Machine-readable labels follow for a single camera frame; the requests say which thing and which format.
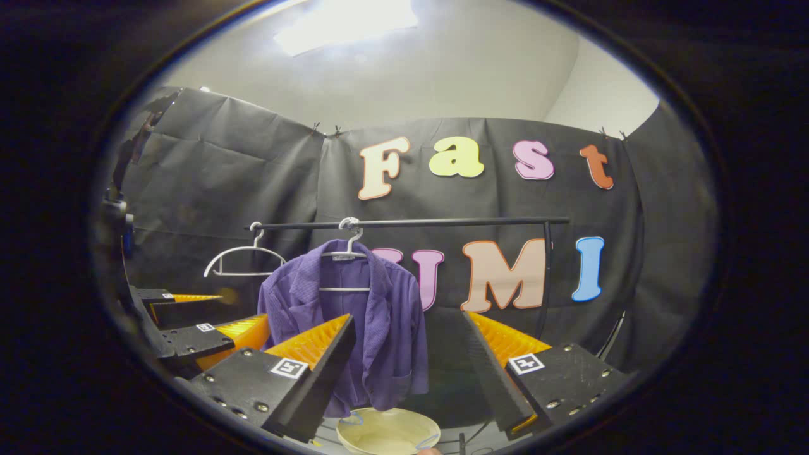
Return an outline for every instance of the jacket collar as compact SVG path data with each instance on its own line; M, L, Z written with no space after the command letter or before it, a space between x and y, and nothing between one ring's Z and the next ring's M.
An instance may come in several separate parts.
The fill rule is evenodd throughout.
M304 254L301 265L292 280L290 294L304 303L316 300L320 295L320 263L322 261L331 261L330 258L321 257L321 255L332 251L346 251L348 243L349 241L344 239L329 240ZM383 259L373 254L365 245L357 241L354 242L352 250L355 253L364 253L368 256L368 266L371 272L371 285L369 286L371 296L384 299L393 288L393 283L390 276L388 276ZM355 260L362 261L364 259L364 257L359 257Z

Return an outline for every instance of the black clothing rack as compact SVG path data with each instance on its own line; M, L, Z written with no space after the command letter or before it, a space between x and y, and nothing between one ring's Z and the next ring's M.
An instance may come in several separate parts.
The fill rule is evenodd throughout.
M355 221L345 225L346 229L355 228L426 228L433 226L506 226L514 224L541 224L545 234L545 277L550 276L551 271L551 224L568 224L570 218L564 216L522 216L512 218L446 218L446 219L377 219L373 221ZM340 222L325 223L280 223L280 224L259 224L252 230L274 230L283 231L287 229L339 229ZM542 305L540 306L540 318L536 323L536 337L542 334L545 323L545 314L548 311L548 296L550 295L550 282L545 280L545 289L542 295Z

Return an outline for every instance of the purple jacket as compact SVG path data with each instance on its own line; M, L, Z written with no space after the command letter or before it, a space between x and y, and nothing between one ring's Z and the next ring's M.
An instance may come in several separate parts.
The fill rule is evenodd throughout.
M320 255L345 251L347 240L330 240L271 274L258 297L269 315L270 338L262 349L350 313L357 342L334 388L326 417L345 417L369 401L389 410L409 393L427 393L427 339L416 278L354 242L365 253L350 261ZM320 287L369 287L366 292L320 291Z

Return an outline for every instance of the white hanger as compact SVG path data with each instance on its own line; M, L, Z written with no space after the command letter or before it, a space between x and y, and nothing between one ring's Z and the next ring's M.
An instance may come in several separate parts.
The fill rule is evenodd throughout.
M260 224L261 223L259 223L258 221L251 224L250 225L250 231L252 231L255 226L259 226ZM239 246L239 247L236 247L236 248L227 249L225 251L222 251L220 254L217 254L216 257L214 259L212 259L211 262L208 264L208 266L205 268L205 273L202 274L202 276L205 277L205 278L208 278L208 273L211 271L210 268L214 266L214 263L217 261L217 259L219 260L219 270L214 270L214 273L219 275L219 276L268 276L268 275L273 274L273 272L254 273L254 274L233 274L233 273L226 273L226 272L222 271L222 257L223 256L225 256L228 253L233 253L234 251L241 251L241 250L245 250L245 249L251 249L253 251L263 251L265 253L270 253L273 256L277 257L278 259L281 259L281 264L285 264L286 259L281 257L280 254L278 254L278 253L276 253L274 251L270 251L270 250L268 250L266 248L261 248L261 247L258 246L258 240L263 236L264 236L264 231L262 230L261 232L259 232L259 235L256 236L256 239L253 240L253 246Z
M355 253L354 251L351 250L351 247L354 246L354 241L359 240L359 238L362 237L362 228L361 227L355 227L354 226L355 223L359 223L359 220L356 219L356 218L350 218L349 217L349 218L345 218L342 221L340 221L340 225L337 227L338 229L350 229L350 230L352 230L352 231L354 231L356 233L355 236L353 236L353 237L351 237L349 239L349 244L348 244L348 247L345 249L345 251L332 251L332 252L329 252L329 253L323 253L320 256L322 256L322 257L326 257L326 256L368 257L364 253ZM334 292L368 292L371 289L369 287L322 287L320 290L321 291L334 291Z

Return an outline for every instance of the yellow letter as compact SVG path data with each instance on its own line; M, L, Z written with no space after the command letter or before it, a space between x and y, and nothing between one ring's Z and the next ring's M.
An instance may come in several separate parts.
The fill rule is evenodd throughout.
M383 159L385 151L391 153L387 159ZM399 154L407 153L410 150L410 142L404 136L391 139L375 146L363 148L359 155L365 160L365 174L362 179L362 189L359 190L359 198L366 199L381 198L391 192L391 185L385 183L387 172L391 178L399 175Z
M430 171L437 176L477 177L483 172L477 142L464 136L444 138L435 143L438 153L430 160Z
M542 305L545 286L544 239L525 242L511 268L498 244L487 240L467 243L464 245L464 255L472 263L472 277L469 280L469 298L460 305L460 309L475 313L489 311L492 303L486 299L487 286L492 289L494 303L503 309L508 306L520 284L523 288L514 299L516 308Z

